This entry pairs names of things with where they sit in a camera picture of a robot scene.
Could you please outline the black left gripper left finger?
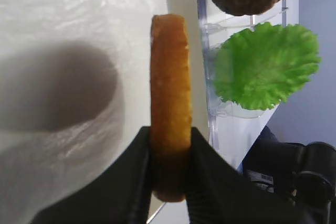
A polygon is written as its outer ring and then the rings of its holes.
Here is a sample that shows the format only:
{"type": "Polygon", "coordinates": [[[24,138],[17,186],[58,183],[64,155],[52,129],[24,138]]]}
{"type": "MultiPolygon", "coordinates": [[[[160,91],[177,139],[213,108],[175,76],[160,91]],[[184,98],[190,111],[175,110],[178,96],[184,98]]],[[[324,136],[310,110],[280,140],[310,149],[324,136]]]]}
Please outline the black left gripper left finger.
{"type": "Polygon", "coordinates": [[[146,223],[151,201],[150,127],[89,185],[40,211],[32,223],[146,223]]]}

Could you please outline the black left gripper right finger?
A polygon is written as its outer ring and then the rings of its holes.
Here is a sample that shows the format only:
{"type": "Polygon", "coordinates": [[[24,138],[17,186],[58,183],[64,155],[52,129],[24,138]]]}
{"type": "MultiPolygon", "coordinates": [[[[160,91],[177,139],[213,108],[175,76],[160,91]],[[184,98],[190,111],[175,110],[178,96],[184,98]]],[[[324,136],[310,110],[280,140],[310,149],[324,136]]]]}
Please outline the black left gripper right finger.
{"type": "Polygon", "coordinates": [[[314,223],[307,211],[246,180],[195,127],[185,193],[190,223],[314,223]]]}

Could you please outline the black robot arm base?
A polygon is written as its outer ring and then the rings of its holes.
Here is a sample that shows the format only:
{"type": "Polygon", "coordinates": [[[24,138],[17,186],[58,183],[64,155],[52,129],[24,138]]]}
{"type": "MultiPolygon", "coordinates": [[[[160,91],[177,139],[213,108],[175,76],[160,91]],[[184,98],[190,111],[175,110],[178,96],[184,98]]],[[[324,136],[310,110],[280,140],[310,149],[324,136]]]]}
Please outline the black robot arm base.
{"type": "Polygon", "coordinates": [[[308,210],[316,223],[335,223],[335,148],[324,142],[284,143],[264,127],[241,164],[260,189],[308,210]]]}

